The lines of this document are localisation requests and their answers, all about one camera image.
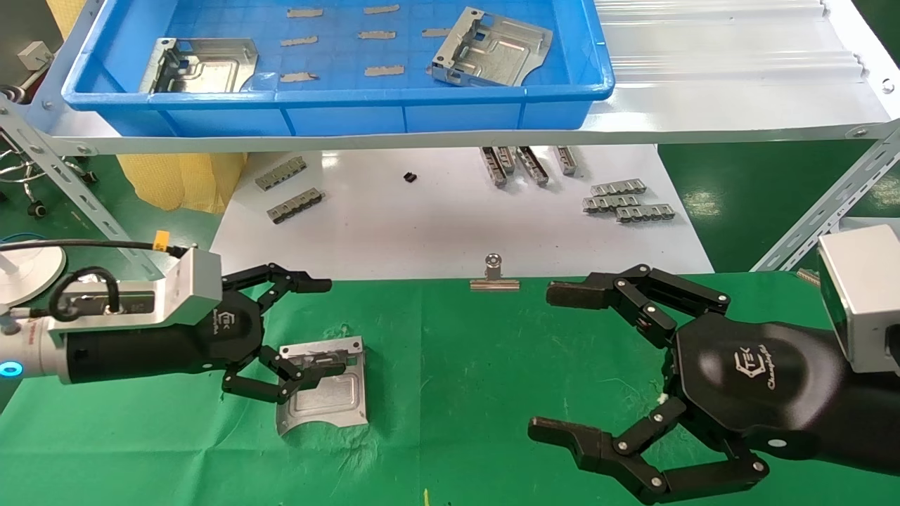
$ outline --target green cloth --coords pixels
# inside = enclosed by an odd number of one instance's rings
[[[695,279],[730,294],[736,320],[827,324],[816,290],[790,274]],[[346,282],[285,297],[267,343],[363,336],[363,427],[279,438],[275,408],[221,395],[221,372],[28,380],[0,416],[0,505],[413,506],[426,489],[427,506],[637,504],[526,426],[545,416],[618,433],[655,405],[662,353],[614,312],[548,306],[546,283],[474,294],[464,280]],[[647,456],[722,459],[683,429]],[[754,490],[704,503],[896,502],[897,478],[763,457],[772,472]]]

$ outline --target black cable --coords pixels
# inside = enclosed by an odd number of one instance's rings
[[[111,313],[119,312],[121,309],[121,306],[119,305],[119,285],[116,283],[113,274],[102,267],[85,267],[67,274],[66,277],[56,285],[56,288],[53,289],[53,293],[50,294],[48,312],[56,321],[75,321],[81,316],[78,314],[78,310],[71,305],[66,308],[66,312],[63,312],[59,308],[59,299],[62,298],[63,292],[66,291],[66,288],[68,288],[69,285],[76,283],[79,277],[87,276],[89,274],[99,276],[103,279],[106,283],[106,296],[109,311]]]
[[[149,242],[134,242],[131,240],[91,240],[91,239],[50,239],[50,240],[30,240],[28,242],[11,242],[8,244],[0,244],[0,253],[4,251],[16,251],[17,249],[31,248],[52,248],[55,246],[90,246],[94,248],[126,248],[126,249],[148,249],[154,250],[153,244]],[[181,258],[187,253],[188,248],[181,246],[168,246],[166,253]]]

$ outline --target blue plastic tray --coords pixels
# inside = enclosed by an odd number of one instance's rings
[[[122,135],[152,137],[326,136],[416,131],[568,130],[615,79],[592,0],[106,0],[63,97],[97,111]],[[400,5],[386,14],[365,6]],[[466,6],[553,30],[543,66],[522,86],[458,87],[425,69]],[[289,8],[322,8],[288,18]],[[360,40],[361,31],[397,32]],[[314,44],[281,41],[318,35]],[[160,37],[252,38],[259,50],[253,89],[227,94],[135,93]],[[399,76],[365,68],[403,65]],[[318,81],[282,83],[307,71]]]

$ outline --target metal rack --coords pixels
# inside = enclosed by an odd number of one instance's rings
[[[576,131],[349,137],[122,137],[60,89],[103,0],[88,0],[33,103],[0,98],[0,128],[111,239],[118,222],[61,162],[66,155],[482,145],[870,139],[872,148],[753,270],[790,269],[898,160],[900,69],[851,0],[595,0],[616,92]],[[141,252],[127,258],[159,276]]]

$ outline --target white disc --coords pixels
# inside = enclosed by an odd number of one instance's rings
[[[0,268],[0,303],[15,306],[30,301],[59,278],[66,267],[62,248],[17,249],[0,253],[17,271],[7,274]]]

